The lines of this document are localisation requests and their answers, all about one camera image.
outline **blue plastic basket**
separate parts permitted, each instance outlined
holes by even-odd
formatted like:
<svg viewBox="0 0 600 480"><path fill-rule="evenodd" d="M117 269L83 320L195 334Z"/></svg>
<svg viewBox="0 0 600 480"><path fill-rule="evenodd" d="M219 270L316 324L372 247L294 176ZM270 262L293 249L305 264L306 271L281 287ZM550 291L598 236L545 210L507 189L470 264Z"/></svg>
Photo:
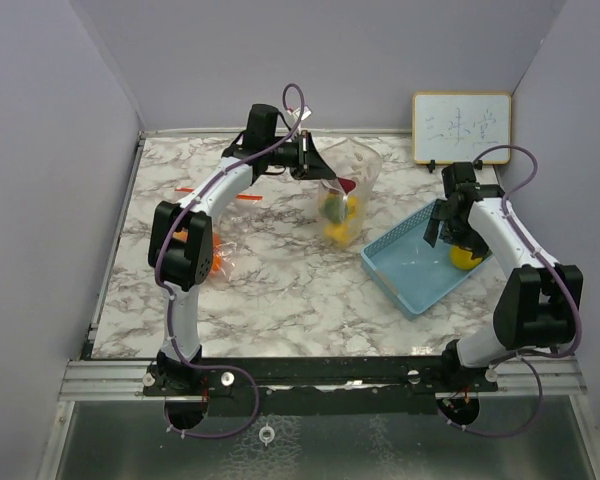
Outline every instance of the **blue plastic basket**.
<svg viewBox="0 0 600 480"><path fill-rule="evenodd" d="M424 241L434 203L393 227L361 253L362 267L410 318L427 310L485 263L473 270L460 270L451 264L450 245L438 241L431 248Z"/></svg>

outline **whiteboard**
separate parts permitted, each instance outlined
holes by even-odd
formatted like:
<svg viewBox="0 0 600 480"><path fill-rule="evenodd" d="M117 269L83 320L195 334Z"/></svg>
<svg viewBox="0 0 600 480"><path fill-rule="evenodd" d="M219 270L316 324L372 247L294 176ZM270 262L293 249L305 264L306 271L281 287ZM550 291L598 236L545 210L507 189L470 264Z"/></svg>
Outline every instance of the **whiteboard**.
<svg viewBox="0 0 600 480"><path fill-rule="evenodd" d="M510 143L511 95L481 92L422 92L413 96L413 158L416 163L473 160L495 145ZM509 161L507 149L485 163Z"/></svg>

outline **marble tabletop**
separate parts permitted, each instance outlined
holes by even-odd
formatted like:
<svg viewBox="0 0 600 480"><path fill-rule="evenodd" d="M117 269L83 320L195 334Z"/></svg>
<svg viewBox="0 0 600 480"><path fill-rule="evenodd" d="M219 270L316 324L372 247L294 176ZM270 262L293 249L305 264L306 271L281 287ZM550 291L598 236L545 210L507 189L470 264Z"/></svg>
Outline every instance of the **marble tabletop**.
<svg viewBox="0 0 600 480"><path fill-rule="evenodd" d="M319 150L343 140L317 137ZM414 165L411 139L356 137L383 158L360 238L339 249L316 223L313 182L261 177L217 228L234 243L229 278L201 288L199 332L205 356L428 355L491 321L504 288L489 260L415 319L407 319L360 266L361 248L437 197L440 170ZM147 264L156 205L176 201L175 187L195 187L218 164L228 137L146 140L93 349L93 358L152 358L163 339L164 304ZM478 180L495 183L493 168Z"/></svg>

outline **gray floor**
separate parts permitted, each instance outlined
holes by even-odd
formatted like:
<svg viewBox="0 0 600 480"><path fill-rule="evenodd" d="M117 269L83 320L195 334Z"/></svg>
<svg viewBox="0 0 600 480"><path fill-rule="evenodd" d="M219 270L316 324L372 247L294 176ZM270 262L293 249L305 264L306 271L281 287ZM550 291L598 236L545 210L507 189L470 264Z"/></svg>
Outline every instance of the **gray floor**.
<svg viewBox="0 0 600 480"><path fill-rule="evenodd" d="M504 431L525 421L536 398L482 401L476 426ZM209 430L239 419L213 419ZM258 431L276 431L264 447ZM166 433L160 402L76 405L60 479L593 479L568 397L547 399L534 428L491 440L438 416L406 414L261 418L229 440Z"/></svg>

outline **white wall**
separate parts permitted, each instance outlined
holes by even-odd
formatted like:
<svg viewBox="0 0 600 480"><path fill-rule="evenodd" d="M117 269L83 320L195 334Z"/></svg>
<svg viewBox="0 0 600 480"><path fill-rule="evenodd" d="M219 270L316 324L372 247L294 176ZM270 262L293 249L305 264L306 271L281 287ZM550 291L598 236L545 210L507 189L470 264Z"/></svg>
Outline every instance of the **white wall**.
<svg viewBox="0 0 600 480"><path fill-rule="evenodd" d="M600 425L600 0L569 0L514 96L514 140L537 178L513 200L538 240L584 272L578 360ZM515 155L505 186L526 176Z"/></svg>
<svg viewBox="0 0 600 480"><path fill-rule="evenodd" d="M311 126L408 128L417 90L513 91L564 3L71 1L149 129L242 126L289 81Z"/></svg>
<svg viewBox="0 0 600 480"><path fill-rule="evenodd" d="M0 1L0 480L36 475L138 128L66 0Z"/></svg>

